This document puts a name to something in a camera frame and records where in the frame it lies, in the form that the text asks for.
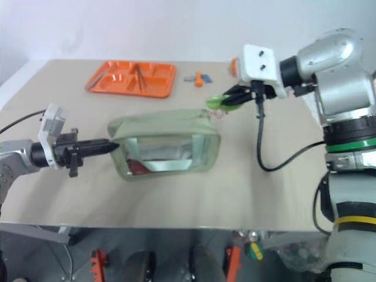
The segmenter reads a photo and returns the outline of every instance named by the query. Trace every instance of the translucent green bag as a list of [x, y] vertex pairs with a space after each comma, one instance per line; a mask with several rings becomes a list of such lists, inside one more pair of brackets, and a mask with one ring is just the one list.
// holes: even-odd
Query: translucent green bag
[[117, 172], [126, 180], [210, 169], [220, 135], [207, 110], [126, 116], [108, 124]]

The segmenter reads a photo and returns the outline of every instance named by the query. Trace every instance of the table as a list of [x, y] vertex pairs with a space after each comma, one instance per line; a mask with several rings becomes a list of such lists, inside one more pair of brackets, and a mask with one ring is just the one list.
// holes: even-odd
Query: table
[[[170, 97], [140, 98], [90, 93], [83, 86], [102, 61], [48, 62], [0, 112], [0, 127], [46, 108], [50, 102], [68, 111], [63, 132], [79, 129], [79, 140], [108, 137], [114, 118], [169, 109], [203, 108], [209, 95], [223, 93], [237, 81], [226, 63], [170, 62], [177, 72]], [[184, 82], [195, 71], [211, 76], [202, 88]], [[322, 140], [319, 124], [299, 98], [268, 100], [263, 158], [281, 163], [307, 144]], [[215, 120], [222, 136], [214, 167], [191, 173], [126, 182], [109, 155], [89, 157], [79, 177], [42, 169], [20, 177], [2, 208], [2, 222], [91, 227], [215, 227], [252, 230], [313, 231], [314, 190], [326, 168], [324, 148], [314, 148], [286, 168], [263, 172], [256, 160], [258, 122], [253, 102]], [[37, 141], [38, 117], [5, 132], [1, 140]], [[323, 227], [331, 224], [321, 215]]]

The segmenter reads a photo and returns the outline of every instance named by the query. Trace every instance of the white wall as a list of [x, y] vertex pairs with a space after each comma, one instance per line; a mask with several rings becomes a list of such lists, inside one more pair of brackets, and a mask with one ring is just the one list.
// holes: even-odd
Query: white wall
[[30, 58], [225, 61], [244, 43], [280, 58], [338, 27], [376, 69], [375, 0], [2, 0], [0, 84]]

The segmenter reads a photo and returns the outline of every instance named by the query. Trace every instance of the orange tray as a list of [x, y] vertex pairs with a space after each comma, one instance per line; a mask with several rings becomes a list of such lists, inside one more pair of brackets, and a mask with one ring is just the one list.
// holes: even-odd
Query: orange tray
[[165, 98], [170, 95], [175, 72], [174, 65], [163, 63], [107, 61], [85, 88], [91, 92]]

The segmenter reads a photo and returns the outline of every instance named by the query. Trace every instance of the orange object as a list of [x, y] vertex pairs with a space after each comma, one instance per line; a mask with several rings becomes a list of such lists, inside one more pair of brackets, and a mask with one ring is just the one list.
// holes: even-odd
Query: orange object
[[233, 57], [230, 63], [230, 73], [232, 76], [237, 75], [237, 57]]
[[227, 254], [227, 282], [236, 282], [237, 271], [241, 268], [239, 247], [233, 246], [226, 250]]
[[175, 72], [174, 65], [164, 63], [107, 61], [85, 88], [91, 92], [165, 98], [170, 95]]
[[195, 87], [202, 87], [204, 85], [200, 72], [196, 72], [196, 80], [194, 81], [194, 85]]
[[92, 252], [90, 256], [90, 262], [92, 263], [92, 267], [90, 272], [94, 275], [95, 282], [106, 282], [105, 275], [103, 273], [103, 266], [107, 263], [107, 255], [106, 253], [95, 250]]

